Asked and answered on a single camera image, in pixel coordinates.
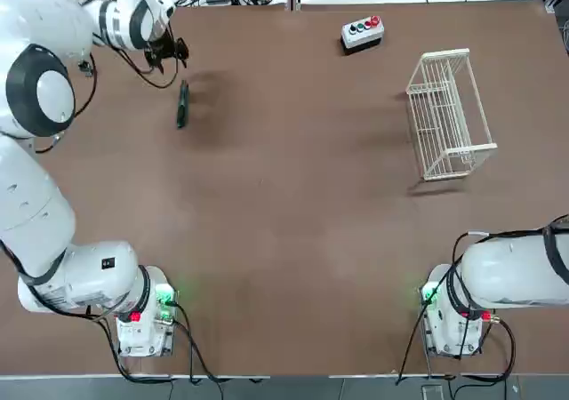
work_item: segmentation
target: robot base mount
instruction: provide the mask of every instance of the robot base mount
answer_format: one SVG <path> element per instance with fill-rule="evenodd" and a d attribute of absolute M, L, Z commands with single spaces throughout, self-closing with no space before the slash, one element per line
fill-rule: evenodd
<path fill-rule="evenodd" d="M 116 318 L 120 356 L 171 356 L 173 322 L 176 308 L 166 306 L 176 301 L 176 292 L 158 267 L 146 267 L 150 276 L 148 304 L 141 313 L 131 313 L 128 322 Z"/>
<path fill-rule="evenodd" d="M 472 356 L 479 351 L 482 335 L 482 318 L 470 320 L 466 338 L 467 318 L 456 312 L 449 300 L 446 282 L 435 288 L 451 266 L 437 265 L 421 288 L 421 305 L 431 298 L 423 315 L 421 329 L 425 349 L 430 356 Z"/>

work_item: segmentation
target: green light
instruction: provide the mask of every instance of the green light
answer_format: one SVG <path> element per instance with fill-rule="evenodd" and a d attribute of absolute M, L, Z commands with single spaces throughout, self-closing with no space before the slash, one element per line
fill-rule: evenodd
<path fill-rule="evenodd" d="M 173 300 L 174 291 L 169 284 L 159 284 L 156 287 L 156 298 L 158 302 L 168 302 Z"/>
<path fill-rule="evenodd" d="M 425 302 L 430 301 L 429 305 L 435 305 L 437 303 L 437 283 L 427 283 L 423 287 L 423 300 Z"/>

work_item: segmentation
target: wire basket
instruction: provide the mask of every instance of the wire basket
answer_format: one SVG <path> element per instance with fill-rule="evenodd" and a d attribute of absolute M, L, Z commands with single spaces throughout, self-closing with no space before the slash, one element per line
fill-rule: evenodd
<path fill-rule="evenodd" d="M 423 53 L 407 85 L 424 180 L 463 178 L 497 148 L 469 52 Z"/>

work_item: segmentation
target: tabletop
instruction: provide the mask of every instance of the tabletop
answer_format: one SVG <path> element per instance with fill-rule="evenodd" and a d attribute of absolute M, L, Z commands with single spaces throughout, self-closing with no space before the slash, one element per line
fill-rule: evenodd
<path fill-rule="evenodd" d="M 341 26 L 370 14 L 384 41 L 343 56 Z M 212 372 L 391 373 L 416 289 L 460 233 L 567 211 L 569 65 L 540 1 L 193 8 L 173 30 L 190 48 L 178 75 L 188 126 L 176 129 L 179 81 L 153 89 L 96 49 L 95 98 L 40 163 L 74 207 L 75 243 L 129 241 L 167 274 Z M 467 179 L 424 188 L 405 87 L 423 52 L 460 48 L 498 151 Z M 90 80 L 74 78 L 82 101 Z M 7 260 L 0 277 L 0 373 L 116 372 L 94 325 L 25 311 Z M 569 372 L 565 309 L 500 314 L 517 337 L 514 372 Z M 483 355 L 433 370 L 501 372 L 507 350 L 496 330 Z M 173 357 L 131 370 L 188 373 L 187 353 L 180 336 Z M 426 371 L 419 336 L 406 371 Z"/>

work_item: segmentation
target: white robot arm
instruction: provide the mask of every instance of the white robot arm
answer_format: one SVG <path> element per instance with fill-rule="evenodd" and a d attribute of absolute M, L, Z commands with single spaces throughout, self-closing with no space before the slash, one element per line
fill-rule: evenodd
<path fill-rule="evenodd" d="M 433 269 L 421 289 L 424 300 L 432 295 L 424 321 L 431 353 L 476 354 L 494 308 L 569 305 L 569 233 L 556 224 L 528 233 L 472 244 L 447 276 L 450 265 Z"/>
<path fill-rule="evenodd" d="M 71 243 L 75 215 L 37 163 L 33 139 L 74 120 L 63 61 L 86 60 L 93 34 L 114 47 L 151 47 L 172 13 L 170 0 L 0 0 L 0 248 L 20 273 L 24 308 L 48 311 L 37 294 L 64 311 L 100 306 L 116 316 L 123 356 L 171 352 L 173 313 L 164 303 L 173 289 L 160 269 L 139 266 L 126 242 Z"/>

